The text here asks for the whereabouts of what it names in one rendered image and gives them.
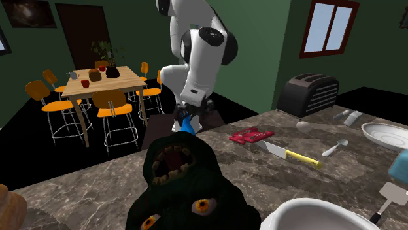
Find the white bowl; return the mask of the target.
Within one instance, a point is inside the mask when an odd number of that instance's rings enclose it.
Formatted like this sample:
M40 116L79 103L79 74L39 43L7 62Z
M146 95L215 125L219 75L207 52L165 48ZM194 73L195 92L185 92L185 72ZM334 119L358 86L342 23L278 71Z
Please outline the white bowl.
M260 230L380 230L365 217L333 203L296 198L281 204Z

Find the wooden dining table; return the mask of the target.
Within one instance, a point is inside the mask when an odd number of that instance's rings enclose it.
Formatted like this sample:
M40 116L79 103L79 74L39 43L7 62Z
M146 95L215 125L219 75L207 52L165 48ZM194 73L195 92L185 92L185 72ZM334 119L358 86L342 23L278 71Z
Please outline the wooden dining table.
M77 79L70 78L62 93L62 97L68 98L68 100L70 100L74 106L76 115L80 121L86 147L89 147L88 132L84 121L84 115L77 103L77 100L89 99L98 91L120 90L124 93L138 91L143 121L145 125L148 125L143 101L143 90L147 84L128 66L116 67L116 69L119 72L119 77L108 78L107 73L104 73L101 75L100 81L91 83L88 88L84 88L81 81L90 79L88 74L89 69L75 70Z

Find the light blue box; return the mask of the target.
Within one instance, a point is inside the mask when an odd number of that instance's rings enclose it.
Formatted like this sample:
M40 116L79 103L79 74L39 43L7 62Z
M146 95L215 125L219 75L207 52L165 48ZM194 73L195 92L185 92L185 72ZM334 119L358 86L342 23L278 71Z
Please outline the light blue box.
M404 184L408 184L408 150L404 150L395 158L388 174Z

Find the white spoon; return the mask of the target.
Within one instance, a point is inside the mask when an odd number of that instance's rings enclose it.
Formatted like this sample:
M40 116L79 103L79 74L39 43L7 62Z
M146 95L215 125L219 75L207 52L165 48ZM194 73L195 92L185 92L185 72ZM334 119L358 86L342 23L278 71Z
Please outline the white spoon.
M329 156L332 152L334 152L338 146L347 146L348 145L348 140L347 139L341 139L337 141L337 144L330 149L326 150L325 152L322 153L322 156L327 157Z

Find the white plate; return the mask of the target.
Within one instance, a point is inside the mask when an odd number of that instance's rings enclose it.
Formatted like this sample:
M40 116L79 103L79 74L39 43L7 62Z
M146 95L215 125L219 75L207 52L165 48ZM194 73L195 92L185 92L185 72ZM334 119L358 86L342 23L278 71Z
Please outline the white plate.
M393 151L408 150L408 129L385 123L364 123L364 136L370 141Z

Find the dark-framed window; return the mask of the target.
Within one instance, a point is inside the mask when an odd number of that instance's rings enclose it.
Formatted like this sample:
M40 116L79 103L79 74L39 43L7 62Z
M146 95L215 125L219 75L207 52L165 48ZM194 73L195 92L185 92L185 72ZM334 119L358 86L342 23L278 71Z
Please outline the dark-framed window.
M10 48L10 45L5 37L3 30L0 27L0 56L11 53L12 50Z

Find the brown bread loaf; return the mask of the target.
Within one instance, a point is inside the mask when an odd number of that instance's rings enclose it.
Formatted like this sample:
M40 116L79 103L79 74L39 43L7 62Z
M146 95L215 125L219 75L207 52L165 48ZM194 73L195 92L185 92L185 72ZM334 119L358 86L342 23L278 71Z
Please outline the brown bread loaf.
M0 184L0 230L19 230L27 212L27 201Z

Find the grey wedge-shaped tool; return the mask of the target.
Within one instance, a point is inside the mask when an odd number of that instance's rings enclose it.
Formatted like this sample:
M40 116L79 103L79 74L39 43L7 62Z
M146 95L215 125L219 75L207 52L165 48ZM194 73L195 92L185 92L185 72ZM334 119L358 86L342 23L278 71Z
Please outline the grey wedge-shaped tool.
M360 118L361 115L363 115L363 113L356 110L348 115L348 118L343 122L343 124L350 127Z

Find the dark green monster figure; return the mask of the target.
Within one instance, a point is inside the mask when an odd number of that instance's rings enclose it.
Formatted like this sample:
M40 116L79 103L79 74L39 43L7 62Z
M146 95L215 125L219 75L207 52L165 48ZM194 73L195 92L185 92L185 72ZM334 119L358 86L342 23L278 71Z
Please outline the dark green monster figure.
M153 141L147 189L129 209L125 230L260 230L259 212L222 175L213 149L179 131Z

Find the white egg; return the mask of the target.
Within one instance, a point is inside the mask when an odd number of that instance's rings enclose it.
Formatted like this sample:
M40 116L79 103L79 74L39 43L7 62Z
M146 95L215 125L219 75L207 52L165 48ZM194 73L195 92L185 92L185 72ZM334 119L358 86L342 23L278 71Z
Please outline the white egg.
M306 122L306 121L299 121L296 124L296 128L297 128L298 131L300 131L302 133L308 133L312 129L311 124L309 122Z

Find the red-framed window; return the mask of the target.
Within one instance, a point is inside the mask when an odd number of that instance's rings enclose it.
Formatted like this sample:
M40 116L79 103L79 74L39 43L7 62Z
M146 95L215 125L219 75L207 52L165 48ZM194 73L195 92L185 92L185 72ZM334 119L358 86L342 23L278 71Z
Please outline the red-framed window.
M312 0L299 57L343 54L359 6L351 0Z

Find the dark robot stand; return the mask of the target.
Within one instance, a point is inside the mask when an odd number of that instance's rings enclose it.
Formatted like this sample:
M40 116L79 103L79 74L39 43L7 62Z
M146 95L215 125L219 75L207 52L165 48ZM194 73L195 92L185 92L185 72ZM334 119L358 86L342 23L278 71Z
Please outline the dark robot stand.
M173 123L174 120L172 114L151 115L149 117L141 150L148 149L154 140L171 135L173 133L171 130ZM203 127L200 132L225 125L222 117L216 110L210 111L208 116L204 119L201 118L200 124Z

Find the black toaster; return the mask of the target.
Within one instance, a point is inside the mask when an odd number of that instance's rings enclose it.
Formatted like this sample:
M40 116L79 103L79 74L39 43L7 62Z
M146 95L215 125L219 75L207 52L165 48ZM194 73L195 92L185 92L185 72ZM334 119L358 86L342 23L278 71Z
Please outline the black toaster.
M339 81L324 74L307 73L285 83L276 109L298 119L314 114L335 104Z

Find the dark brown door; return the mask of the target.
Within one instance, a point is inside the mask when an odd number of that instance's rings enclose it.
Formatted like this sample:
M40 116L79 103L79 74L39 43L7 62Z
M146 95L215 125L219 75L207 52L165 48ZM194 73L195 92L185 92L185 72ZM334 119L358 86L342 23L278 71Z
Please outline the dark brown door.
M92 42L110 42L103 7L65 3L55 6L75 70L93 69L101 55L91 50Z

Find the blue object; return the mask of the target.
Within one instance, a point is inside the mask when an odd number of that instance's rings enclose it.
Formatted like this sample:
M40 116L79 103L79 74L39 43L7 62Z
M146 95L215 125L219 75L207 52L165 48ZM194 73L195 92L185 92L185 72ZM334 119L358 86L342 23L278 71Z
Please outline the blue object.
M180 127L180 130L188 132L188 133L190 133L192 135L196 134L196 132L194 131L194 128L192 127L192 125L190 123L190 115L186 115L185 117L183 117L182 125Z

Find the dark wall picture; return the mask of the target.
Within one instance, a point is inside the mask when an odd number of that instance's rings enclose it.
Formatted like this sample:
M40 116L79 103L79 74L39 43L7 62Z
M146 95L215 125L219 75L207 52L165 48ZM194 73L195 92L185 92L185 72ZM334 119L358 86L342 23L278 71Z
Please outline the dark wall picture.
M48 1L0 0L13 28L56 28Z

